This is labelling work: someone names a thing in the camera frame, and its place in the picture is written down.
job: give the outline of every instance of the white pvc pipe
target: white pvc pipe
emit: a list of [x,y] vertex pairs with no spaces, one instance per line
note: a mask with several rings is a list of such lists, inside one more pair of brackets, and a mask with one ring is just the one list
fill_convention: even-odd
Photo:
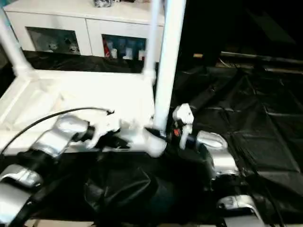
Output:
[[3,9],[0,8],[0,43],[16,74],[22,70],[30,70],[32,67],[25,59],[11,28],[5,24],[4,15]]
[[155,73],[155,50],[157,41],[157,31],[158,31],[158,16],[160,13],[160,6],[162,5],[162,0],[152,0],[151,1],[151,23],[150,31],[147,40],[146,57],[144,61],[144,75],[156,76]]
[[168,0],[158,73],[154,127],[166,130],[186,0]]

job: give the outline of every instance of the glass cabinet door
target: glass cabinet door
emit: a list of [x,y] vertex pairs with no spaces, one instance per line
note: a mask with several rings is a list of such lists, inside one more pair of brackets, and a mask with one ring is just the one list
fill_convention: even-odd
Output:
[[[144,60],[149,25],[87,19],[90,44],[95,56]],[[163,26],[158,26],[155,61],[159,62]]]
[[119,35],[100,36],[104,56],[127,60],[144,60],[146,39]]
[[84,18],[21,12],[7,15],[25,51],[92,55]]
[[36,51],[80,54],[75,31],[27,27]]

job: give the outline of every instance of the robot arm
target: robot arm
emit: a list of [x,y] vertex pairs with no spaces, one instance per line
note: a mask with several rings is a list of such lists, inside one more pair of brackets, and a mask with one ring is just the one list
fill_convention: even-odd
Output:
[[[110,144],[111,151],[145,150],[152,157],[162,154],[166,142],[179,149],[195,150],[204,160],[212,191],[219,195],[217,207],[226,225],[237,227],[247,222],[254,227],[263,227],[253,199],[241,189],[243,180],[225,139],[206,131],[193,133],[194,118],[188,105],[178,107],[173,118],[175,123],[171,133],[165,134],[156,129],[122,128],[116,131],[116,124],[102,131],[100,126],[90,126],[88,121],[73,115],[59,117],[54,126],[44,132],[28,151],[18,154],[18,163],[8,166],[0,174],[0,224],[12,227],[26,221],[31,207],[35,206],[33,195],[71,142],[89,140],[87,147],[92,148],[100,138],[104,138],[105,144]],[[107,138],[105,135],[109,131],[116,132]]]
[[88,121],[63,115],[28,151],[19,153],[19,162],[0,174],[0,224],[23,224],[30,212],[32,195],[55,168],[61,154],[71,142],[92,139],[94,131]]

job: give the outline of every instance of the black tarp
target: black tarp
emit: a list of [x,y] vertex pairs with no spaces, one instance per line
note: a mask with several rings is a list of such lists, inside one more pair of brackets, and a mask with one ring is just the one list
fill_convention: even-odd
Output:
[[[27,52],[36,69],[140,72],[141,62],[109,60],[99,57]],[[12,78],[5,68],[6,78]],[[230,152],[246,171],[258,208],[268,222],[277,222],[277,214],[268,200],[260,179],[241,158],[245,153],[254,164],[262,182],[275,198],[286,223],[303,222],[303,77],[263,70],[194,68],[178,71],[171,102],[172,109],[189,103],[196,129],[221,134]],[[15,157],[7,157],[8,165]],[[106,173],[104,182],[115,185],[115,178],[136,177],[138,171],[156,182],[148,201],[163,222],[216,222],[214,204],[199,185],[199,174],[191,163],[179,159],[150,158],[146,154],[110,154],[98,170]],[[84,184],[91,168],[96,168],[96,154],[64,154],[60,163],[63,178],[57,190],[38,214],[42,218],[93,220],[96,216],[84,200]],[[148,207],[141,201],[132,207],[123,204],[116,221],[147,221]]]

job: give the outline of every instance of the black cloth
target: black cloth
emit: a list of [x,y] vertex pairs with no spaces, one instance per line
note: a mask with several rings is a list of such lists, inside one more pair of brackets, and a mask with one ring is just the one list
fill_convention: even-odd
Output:
[[[112,72],[140,72],[142,69],[141,62],[99,57],[39,52],[27,52],[26,57],[36,69]],[[171,109],[189,103],[195,116],[195,129],[219,133],[228,141],[230,152],[246,171],[250,189],[267,222],[276,223],[278,219],[263,184],[275,198],[285,222],[303,222],[302,85],[301,75],[261,70],[194,68],[177,71]],[[249,157],[263,183],[241,153]],[[154,159],[144,153],[108,154],[98,162],[96,157],[96,153],[90,152],[63,155],[59,168],[62,174],[58,174],[57,179],[64,180],[49,196],[38,217],[98,218],[85,201],[89,198],[84,197],[88,175],[97,168],[100,172],[93,171],[94,179],[99,178],[112,190],[129,184],[132,178],[139,179],[139,186],[148,186],[146,197],[138,194],[129,204],[123,198],[118,199],[122,209],[116,221],[136,222],[140,217],[139,222],[154,218],[161,222],[216,223],[212,196],[203,191],[195,165],[167,155]],[[0,168],[14,159],[7,157]],[[115,179],[125,181],[116,183]],[[149,206],[143,204],[146,198]],[[156,211],[154,216],[148,215],[150,209]]]

